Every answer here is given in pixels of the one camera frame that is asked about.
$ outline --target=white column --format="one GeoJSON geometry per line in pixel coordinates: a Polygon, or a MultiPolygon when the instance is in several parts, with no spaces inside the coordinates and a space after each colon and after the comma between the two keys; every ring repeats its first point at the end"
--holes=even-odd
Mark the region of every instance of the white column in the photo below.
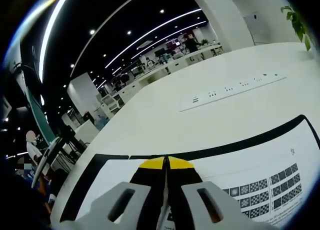
{"type": "Polygon", "coordinates": [[[84,116],[86,112],[94,111],[100,106],[97,99],[97,95],[100,93],[88,73],[73,79],[66,91],[81,116],[84,116]]]}
{"type": "Polygon", "coordinates": [[[225,52],[254,46],[247,24],[232,0],[195,0],[225,52]]]}

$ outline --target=white wall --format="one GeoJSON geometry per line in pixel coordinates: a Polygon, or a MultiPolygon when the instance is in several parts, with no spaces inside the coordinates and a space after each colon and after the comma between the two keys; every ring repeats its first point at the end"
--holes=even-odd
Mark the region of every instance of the white wall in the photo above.
{"type": "Polygon", "coordinates": [[[261,24],[265,26],[265,36],[269,43],[299,42],[286,14],[280,8],[289,3],[286,0],[233,0],[241,15],[247,17],[257,13],[261,24]]]}
{"type": "Polygon", "coordinates": [[[254,45],[247,24],[232,0],[195,0],[214,27],[226,52],[254,45]]]}
{"type": "Polygon", "coordinates": [[[100,106],[96,98],[99,92],[88,73],[84,73],[73,79],[66,91],[82,116],[86,112],[92,112],[100,106]]]}

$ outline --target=leaf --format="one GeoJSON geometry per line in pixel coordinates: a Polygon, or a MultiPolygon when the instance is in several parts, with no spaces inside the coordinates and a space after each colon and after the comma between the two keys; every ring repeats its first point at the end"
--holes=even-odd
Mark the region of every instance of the leaf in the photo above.
{"type": "Polygon", "coordinates": [[[280,8],[282,13],[284,12],[285,9],[292,11],[291,7],[289,7],[289,6],[283,6],[280,8]]]}
{"type": "Polygon", "coordinates": [[[292,12],[288,11],[286,14],[286,19],[289,20],[292,17],[292,12]]]}
{"type": "Polygon", "coordinates": [[[305,38],[304,38],[304,45],[306,47],[306,50],[309,51],[311,46],[310,46],[310,40],[309,40],[309,37],[308,35],[305,35],[305,38]]]}

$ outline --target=checkerboard pattern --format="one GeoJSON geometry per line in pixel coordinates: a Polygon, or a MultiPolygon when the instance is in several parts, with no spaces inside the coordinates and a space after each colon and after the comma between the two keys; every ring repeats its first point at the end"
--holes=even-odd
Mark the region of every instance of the checkerboard pattern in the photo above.
{"type": "Polygon", "coordinates": [[[269,203],[260,207],[260,215],[266,214],[269,212],[269,203]]]}
{"type": "Polygon", "coordinates": [[[275,197],[281,193],[281,188],[280,186],[277,186],[274,189],[272,189],[272,191],[273,191],[273,196],[275,197]]]}
{"type": "Polygon", "coordinates": [[[230,196],[232,197],[239,196],[239,187],[230,188],[230,196]]]}
{"type": "Polygon", "coordinates": [[[297,175],[295,175],[295,176],[293,177],[293,180],[294,180],[294,183],[295,183],[295,184],[298,183],[298,182],[300,181],[300,174],[298,173],[297,175]]]}
{"type": "Polygon", "coordinates": [[[246,208],[249,206],[250,206],[250,198],[249,197],[240,200],[240,207],[241,208],[246,208]]]}
{"type": "Polygon", "coordinates": [[[225,191],[227,194],[230,194],[230,189],[229,188],[223,189],[223,191],[225,191]]]}
{"type": "Polygon", "coordinates": [[[296,189],[293,189],[289,192],[289,198],[293,199],[296,196],[296,189]]]}
{"type": "Polygon", "coordinates": [[[294,172],[296,172],[296,171],[298,171],[298,165],[295,163],[295,164],[293,164],[292,166],[291,166],[291,169],[292,169],[292,172],[294,173],[294,172]]]}
{"type": "Polygon", "coordinates": [[[263,193],[260,193],[260,202],[262,203],[267,200],[269,200],[269,192],[265,191],[263,193]]]}
{"type": "Polygon", "coordinates": [[[282,204],[285,204],[288,201],[289,201],[289,193],[282,196],[282,204]]]}
{"type": "Polygon", "coordinates": [[[283,193],[284,191],[287,191],[288,190],[288,183],[287,182],[284,182],[280,185],[280,188],[281,188],[281,192],[283,193]]]}
{"type": "Polygon", "coordinates": [[[286,173],[285,171],[281,171],[278,173],[278,176],[279,176],[279,180],[282,181],[283,179],[286,178],[286,173]]]}
{"type": "Polygon", "coordinates": [[[250,218],[251,219],[256,218],[258,216],[260,216],[260,207],[257,207],[255,209],[250,210],[250,218]]]}
{"type": "Polygon", "coordinates": [[[250,218],[250,211],[243,211],[242,213],[246,215],[248,218],[250,218]]]}
{"type": "Polygon", "coordinates": [[[297,195],[298,193],[300,193],[302,191],[302,187],[301,184],[299,184],[298,186],[296,186],[295,188],[295,194],[297,195]]]}
{"type": "Polygon", "coordinates": [[[288,188],[291,188],[293,185],[295,185],[295,180],[294,180],[294,178],[293,178],[293,177],[290,178],[290,179],[287,181],[287,183],[288,183],[288,188]]]}
{"type": "Polygon", "coordinates": [[[244,185],[240,187],[240,195],[248,194],[249,192],[249,185],[244,185]]]}
{"type": "Polygon", "coordinates": [[[250,184],[250,193],[258,191],[258,190],[259,190],[259,184],[257,181],[250,184]]]}
{"type": "Polygon", "coordinates": [[[273,176],[271,177],[271,183],[272,183],[272,184],[276,184],[277,182],[279,182],[279,176],[278,176],[278,174],[273,175],[273,176]]]}
{"type": "Polygon", "coordinates": [[[273,207],[274,207],[274,209],[276,209],[276,208],[278,208],[278,207],[280,207],[281,206],[281,197],[279,197],[277,200],[275,200],[274,202],[273,202],[273,207]]]}
{"type": "Polygon", "coordinates": [[[265,189],[268,187],[268,182],[267,179],[263,179],[259,181],[259,188],[261,189],[265,189]]]}
{"type": "Polygon", "coordinates": [[[286,177],[289,177],[291,174],[292,174],[292,169],[291,169],[291,167],[288,167],[286,170],[284,170],[285,171],[285,175],[286,175],[286,177]]]}
{"type": "Polygon", "coordinates": [[[259,194],[250,197],[250,202],[251,202],[251,206],[252,206],[252,205],[259,204],[259,203],[260,203],[260,196],[259,196],[259,194]]]}

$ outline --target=white desk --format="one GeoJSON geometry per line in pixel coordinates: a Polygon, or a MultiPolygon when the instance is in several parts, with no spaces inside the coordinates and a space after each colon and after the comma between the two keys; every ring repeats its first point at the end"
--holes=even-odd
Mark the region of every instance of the white desk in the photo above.
{"type": "Polygon", "coordinates": [[[81,174],[97,154],[154,155],[241,141],[304,114],[320,134],[320,69],[302,43],[228,52],[144,87],[101,130],[77,161],[52,210],[58,222],[81,174]],[[264,73],[287,78],[179,112],[181,99],[264,73]]]}
{"type": "Polygon", "coordinates": [[[170,73],[174,73],[180,69],[186,68],[196,62],[190,61],[190,58],[199,56],[200,54],[205,54],[211,52],[211,50],[219,49],[222,46],[219,45],[210,45],[206,46],[198,51],[184,55],[178,59],[171,60],[164,65],[159,65],[151,71],[146,72],[143,75],[138,76],[133,82],[122,88],[116,94],[119,94],[123,102],[126,104],[134,95],[136,95],[142,88],[149,85],[151,82],[155,82],[158,79],[161,79],[168,75],[166,68],[170,73]]]}

